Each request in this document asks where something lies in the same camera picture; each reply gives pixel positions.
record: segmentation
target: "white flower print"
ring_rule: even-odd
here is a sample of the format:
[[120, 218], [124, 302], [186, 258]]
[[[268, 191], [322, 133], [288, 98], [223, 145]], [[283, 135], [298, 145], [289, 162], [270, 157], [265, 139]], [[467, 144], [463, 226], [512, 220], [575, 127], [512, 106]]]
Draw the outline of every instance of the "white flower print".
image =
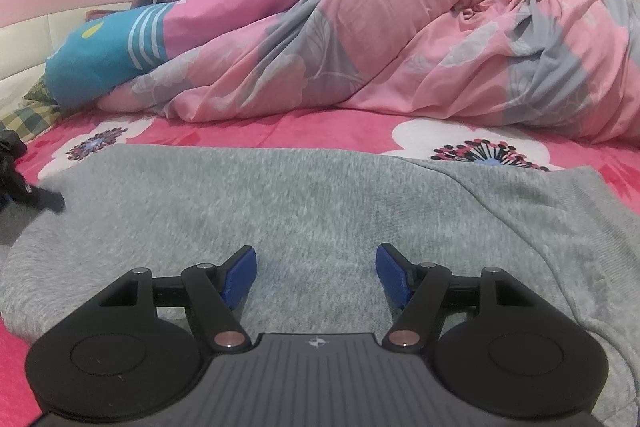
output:
[[83, 159], [100, 152], [109, 145], [126, 143], [127, 140], [139, 136], [153, 123], [153, 118], [114, 118], [97, 125], [94, 130], [68, 140], [56, 150], [51, 161], [46, 164], [38, 179], [61, 172], [78, 165]]
[[440, 61], [443, 68], [454, 68], [476, 60], [498, 31], [498, 23], [489, 22], [474, 30], [465, 40], [451, 47], [449, 54]]
[[551, 164], [543, 143], [512, 128], [471, 129], [452, 121], [416, 118], [398, 125], [392, 137], [402, 149], [384, 153], [388, 156], [561, 170]]

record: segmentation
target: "gray fabric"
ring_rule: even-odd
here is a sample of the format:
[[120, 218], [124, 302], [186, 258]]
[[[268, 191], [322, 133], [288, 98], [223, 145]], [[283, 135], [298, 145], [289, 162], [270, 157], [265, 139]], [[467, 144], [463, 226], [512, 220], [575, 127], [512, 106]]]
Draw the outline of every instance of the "gray fabric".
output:
[[[274, 18], [265, 29], [264, 41], [256, 49], [257, 64], [248, 81], [238, 87], [245, 105], [259, 105], [260, 114], [275, 114], [300, 107], [326, 107], [348, 100], [367, 84], [346, 53], [332, 24], [318, 6], [322, 0], [300, 0], [295, 6]], [[188, 63], [198, 57], [204, 46], [183, 53], [177, 60]], [[274, 72], [283, 76], [292, 63], [303, 63], [305, 86], [300, 100], [282, 106], [285, 98], [266, 100], [264, 89], [273, 82]], [[141, 107], [152, 108], [162, 116], [172, 118], [167, 103], [185, 90], [193, 88], [186, 76], [188, 68], [177, 68], [175, 60], [158, 67], [164, 74], [176, 75], [178, 81], [159, 82], [158, 70], [139, 76], [133, 83], [136, 101]]]
[[258, 252], [242, 314], [254, 338], [380, 337], [392, 314], [373, 261], [390, 241], [459, 275], [495, 265], [521, 279], [605, 347], [610, 378], [596, 415], [612, 427], [638, 419], [640, 223], [591, 169], [116, 145], [44, 185], [64, 194], [67, 210], [36, 217], [0, 276], [2, 318], [23, 338], [132, 267], [176, 275], [244, 244]]
[[9, 204], [0, 214], [0, 268], [22, 231], [38, 215], [34, 208]]
[[[545, 13], [538, 8], [539, 2], [525, 0], [521, 4], [514, 29], [508, 34], [513, 55], [507, 57], [509, 102], [502, 124], [526, 122], [527, 126], [553, 129], [563, 136], [580, 136], [585, 115], [593, 110], [588, 82], [593, 71], [584, 67], [584, 56], [572, 51], [566, 42], [573, 23], [560, 25], [559, 14]], [[628, 58], [640, 66], [638, 4], [634, 0], [603, 3], [616, 25], [628, 31]]]

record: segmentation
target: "plaid pillow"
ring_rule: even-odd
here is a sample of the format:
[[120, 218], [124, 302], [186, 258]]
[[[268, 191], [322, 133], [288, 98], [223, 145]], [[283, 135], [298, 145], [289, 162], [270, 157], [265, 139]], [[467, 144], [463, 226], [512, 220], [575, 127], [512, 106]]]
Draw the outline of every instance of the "plaid pillow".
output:
[[27, 94], [24, 95], [24, 99], [29, 102], [30, 100], [35, 100], [36, 102], [45, 103], [47, 105], [57, 105], [56, 101], [53, 100], [51, 93], [49, 92], [49, 88], [47, 88], [47, 84], [44, 81], [45, 75], [43, 74], [40, 79], [34, 84], [33, 87], [29, 90]]
[[62, 118], [62, 110], [57, 105], [30, 102], [0, 118], [0, 130], [13, 130], [23, 142], [28, 142]]

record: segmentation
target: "blue pillow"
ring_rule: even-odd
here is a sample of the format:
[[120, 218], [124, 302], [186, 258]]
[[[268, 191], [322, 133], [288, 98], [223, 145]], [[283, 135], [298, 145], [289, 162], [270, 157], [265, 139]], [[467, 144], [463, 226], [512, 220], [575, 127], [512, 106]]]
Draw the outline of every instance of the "blue pillow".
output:
[[46, 62], [53, 99], [62, 109], [79, 107], [166, 62], [162, 24], [174, 4], [114, 13], [73, 31]]

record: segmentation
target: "pink bedsheet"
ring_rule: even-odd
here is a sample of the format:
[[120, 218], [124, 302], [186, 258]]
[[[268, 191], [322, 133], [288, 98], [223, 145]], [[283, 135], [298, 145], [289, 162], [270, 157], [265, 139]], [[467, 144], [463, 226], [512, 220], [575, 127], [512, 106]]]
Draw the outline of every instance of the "pink bedsheet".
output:
[[[510, 168], [590, 165], [640, 214], [640, 152], [624, 144], [582, 145], [510, 128], [389, 116], [359, 110], [289, 114], [206, 124], [91, 112], [70, 118], [29, 144], [18, 169], [31, 182], [72, 168], [115, 143], [200, 147], [339, 148]], [[0, 425], [24, 427], [39, 409], [24, 377], [27, 346], [0, 323]]]

